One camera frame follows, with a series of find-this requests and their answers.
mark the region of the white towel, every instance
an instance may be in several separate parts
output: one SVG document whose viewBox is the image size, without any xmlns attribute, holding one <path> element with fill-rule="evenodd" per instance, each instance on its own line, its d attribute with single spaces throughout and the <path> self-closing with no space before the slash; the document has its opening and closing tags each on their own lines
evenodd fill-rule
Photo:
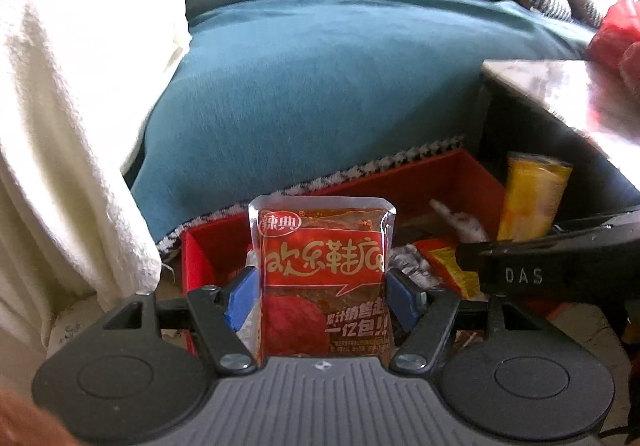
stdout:
<svg viewBox="0 0 640 446">
<path fill-rule="evenodd" d="M 190 39 L 184 0 L 0 0 L 0 347 L 158 284 L 122 172 Z"/>
</svg>

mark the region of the yellow snack bag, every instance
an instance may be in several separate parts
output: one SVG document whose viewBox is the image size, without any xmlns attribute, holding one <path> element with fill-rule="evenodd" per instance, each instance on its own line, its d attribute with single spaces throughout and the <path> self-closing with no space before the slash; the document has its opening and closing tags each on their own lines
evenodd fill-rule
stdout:
<svg viewBox="0 0 640 446">
<path fill-rule="evenodd" d="M 498 230 L 499 241 L 543 237 L 550 229 L 572 167 L 551 157 L 514 153 Z"/>
<path fill-rule="evenodd" d="M 414 245 L 433 267 L 433 274 L 449 289 L 465 300 L 484 299 L 480 291 L 478 274 L 474 271 L 463 271 L 456 262 L 458 245 L 455 240 L 450 237 L 441 237 L 417 241 Z"/>
</svg>

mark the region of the snack wrapper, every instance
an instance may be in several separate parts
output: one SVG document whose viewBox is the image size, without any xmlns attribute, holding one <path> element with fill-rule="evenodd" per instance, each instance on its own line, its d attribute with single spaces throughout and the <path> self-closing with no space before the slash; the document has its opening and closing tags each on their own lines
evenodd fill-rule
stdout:
<svg viewBox="0 0 640 446">
<path fill-rule="evenodd" d="M 379 198 L 273 195 L 252 201 L 263 358 L 376 355 L 388 363 L 385 271 L 395 215 Z"/>
<path fill-rule="evenodd" d="M 543 237 L 556 217 L 572 167 L 551 157 L 524 153 L 511 154 L 509 165 L 498 240 Z"/>
<path fill-rule="evenodd" d="M 439 277 L 452 291 L 465 300 L 484 301 L 480 291 L 480 280 L 475 271 L 464 271 L 456 262 L 458 243 L 454 239 L 441 237 L 418 241 L 415 247 L 429 261 L 433 274 Z"/>
<path fill-rule="evenodd" d="M 250 246 L 246 252 L 246 260 L 244 263 L 244 267 L 254 266 L 258 267 L 257 258 L 255 256 L 254 249 Z M 234 278 L 241 271 L 234 272 L 231 278 Z M 256 358 L 258 361 L 260 360 L 260 298 L 256 301 L 254 306 L 251 309 L 251 312 L 246 317 L 244 324 L 242 327 L 236 332 L 236 335 L 240 338 L 242 344 L 247 348 L 249 352 Z"/>
<path fill-rule="evenodd" d="M 389 253 L 389 269 L 395 267 L 422 289 L 440 285 L 440 279 L 431 272 L 429 261 L 414 244 L 393 248 Z"/>
</svg>

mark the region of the black and white trim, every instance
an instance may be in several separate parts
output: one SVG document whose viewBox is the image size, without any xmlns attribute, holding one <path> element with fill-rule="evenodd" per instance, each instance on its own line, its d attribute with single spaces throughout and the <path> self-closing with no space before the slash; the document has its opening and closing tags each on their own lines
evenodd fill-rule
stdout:
<svg viewBox="0 0 640 446">
<path fill-rule="evenodd" d="M 353 179 L 359 179 L 360 177 L 367 177 L 382 171 L 386 171 L 396 166 L 404 165 L 405 163 L 411 163 L 412 161 L 420 161 L 434 155 L 450 152 L 451 150 L 461 149 L 463 147 L 464 136 L 450 137 L 443 141 L 435 141 L 421 147 L 413 147 L 404 152 L 398 152 L 396 155 L 390 157 L 382 157 L 377 161 L 370 161 L 365 165 L 353 166 L 350 169 L 337 171 L 331 175 L 314 179 L 313 181 L 302 182 L 300 184 L 291 186 L 287 189 L 277 190 L 273 192 L 279 195 L 304 195 L 306 193 L 317 191 L 322 188 L 328 188 L 336 184 L 342 184 L 343 182 L 353 181 Z M 175 230 L 165 235 L 162 240 L 156 243 L 158 251 L 163 261 L 168 261 L 174 258 L 180 252 L 180 237 L 189 228 L 200 226 L 218 219 L 224 219 L 231 217 L 239 213 L 244 213 L 249 202 L 241 202 L 217 210 L 206 215 L 195 217 L 180 226 Z"/>
</svg>

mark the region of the teal blanket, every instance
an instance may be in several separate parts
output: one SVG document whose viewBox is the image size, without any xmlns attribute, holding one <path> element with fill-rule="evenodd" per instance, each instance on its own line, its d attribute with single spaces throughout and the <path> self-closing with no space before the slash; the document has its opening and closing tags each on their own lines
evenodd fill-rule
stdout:
<svg viewBox="0 0 640 446">
<path fill-rule="evenodd" d="M 463 134 L 485 59 L 593 32 L 482 0 L 259 0 L 191 25 L 128 179 L 156 241 L 259 194 Z"/>
</svg>

